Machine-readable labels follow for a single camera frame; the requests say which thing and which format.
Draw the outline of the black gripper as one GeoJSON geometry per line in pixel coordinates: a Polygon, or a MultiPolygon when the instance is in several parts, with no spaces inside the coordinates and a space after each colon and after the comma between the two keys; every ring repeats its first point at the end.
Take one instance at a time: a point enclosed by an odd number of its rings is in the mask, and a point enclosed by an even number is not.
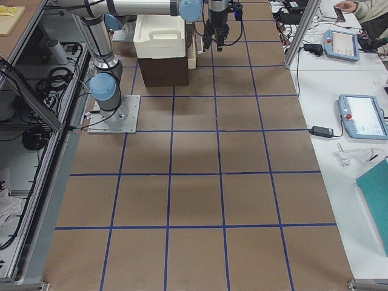
{"type": "Polygon", "coordinates": [[[229,30],[230,28],[227,23],[217,27],[211,23],[210,19],[206,20],[204,24],[204,34],[202,37],[203,52],[210,48],[212,41],[216,41],[217,51],[222,51],[224,40],[227,39],[229,30]]]}

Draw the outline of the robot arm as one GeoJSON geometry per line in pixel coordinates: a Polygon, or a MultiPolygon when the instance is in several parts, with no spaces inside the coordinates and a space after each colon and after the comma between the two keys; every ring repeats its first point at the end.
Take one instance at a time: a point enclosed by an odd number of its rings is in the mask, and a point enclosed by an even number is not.
{"type": "Polygon", "coordinates": [[[227,25],[228,13],[230,11],[228,1],[207,1],[208,20],[204,24],[204,51],[210,48],[212,42],[216,43],[218,52],[222,51],[224,41],[229,34],[227,25]]]}
{"type": "Polygon", "coordinates": [[[195,22],[203,12],[202,1],[53,1],[44,6],[46,10],[65,10],[76,19],[79,29],[93,54],[94,65],[101,72],[112,72],[121,68],[118,57],[113,53],[104,16],[137,16],[136,28],[150,25],[160,35],[159,25],[178,19],[180,23],[195,22]]]}

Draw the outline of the person hand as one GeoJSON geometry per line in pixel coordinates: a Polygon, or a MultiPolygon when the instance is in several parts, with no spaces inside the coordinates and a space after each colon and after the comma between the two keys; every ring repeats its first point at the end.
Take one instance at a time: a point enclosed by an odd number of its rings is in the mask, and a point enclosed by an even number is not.
{"type": "Polygon", "coordinates": [[[354,13],[358,8],[358,3],[355,1],[341,1],[335,4],[334,7],[345,13],[354,13]]]}

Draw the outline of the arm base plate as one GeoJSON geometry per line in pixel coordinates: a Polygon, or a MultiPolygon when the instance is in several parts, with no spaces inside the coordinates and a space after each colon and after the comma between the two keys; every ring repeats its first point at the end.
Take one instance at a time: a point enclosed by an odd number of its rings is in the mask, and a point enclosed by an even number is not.
{"type": "Polygon", "coordinates": [[[90,117],[92,126],[87,127],[87,132],[89,134],[136,133],[140,102],[139,95],[125,95],[122,97],[119,109],[109,117],[109,113],[100,112],[99,105],[95,101],[93,110],[98,112],[90,117]]]}

